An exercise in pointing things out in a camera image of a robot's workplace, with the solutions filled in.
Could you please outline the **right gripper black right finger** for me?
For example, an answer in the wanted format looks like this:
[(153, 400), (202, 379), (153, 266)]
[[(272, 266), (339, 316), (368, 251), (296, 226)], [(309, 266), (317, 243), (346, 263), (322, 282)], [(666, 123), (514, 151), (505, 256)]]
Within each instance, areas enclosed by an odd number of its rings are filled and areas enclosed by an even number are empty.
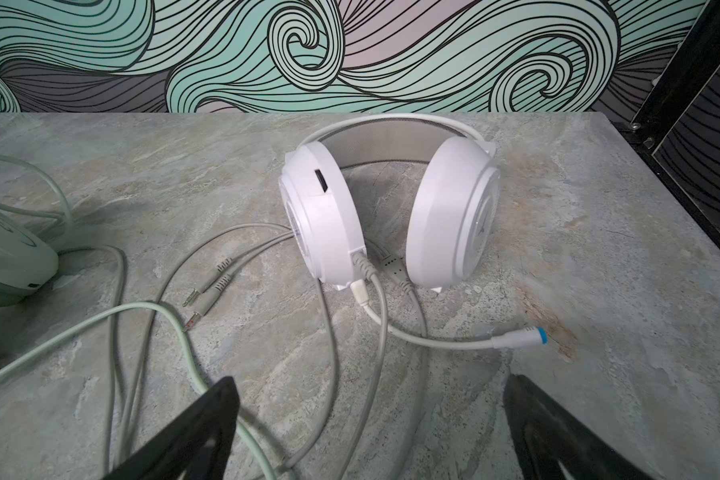
[(647, 479), (524, 375), (511, 375), (503, 405), (525, 479)]

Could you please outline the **mint green headphones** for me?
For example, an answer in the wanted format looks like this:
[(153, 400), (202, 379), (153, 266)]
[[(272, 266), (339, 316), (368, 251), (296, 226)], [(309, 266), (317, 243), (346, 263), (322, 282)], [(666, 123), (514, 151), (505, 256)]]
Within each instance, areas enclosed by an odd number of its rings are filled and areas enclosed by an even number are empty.
[[(0, 203), (0, 307), (8, 307), (33, 295), (58, 271), (60, 251), (69, 243), (73, 214), (59, 185), (46, 172), (26, 161), (0, 155), (0, 162), (26, 168), (42, 178), (59, 199), (59, 214), (11, 207)], [(64, 227), (51, 242), (40, 238), (10, 218), (10, 213), (52, 219)]]

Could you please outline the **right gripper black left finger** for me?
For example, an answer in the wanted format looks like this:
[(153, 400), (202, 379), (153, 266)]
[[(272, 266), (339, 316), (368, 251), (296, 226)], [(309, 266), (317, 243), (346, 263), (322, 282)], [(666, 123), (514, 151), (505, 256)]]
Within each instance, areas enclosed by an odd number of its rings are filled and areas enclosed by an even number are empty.
[(236, 433), (240, 397), (224, 377), (108, 479), (221, 479)]

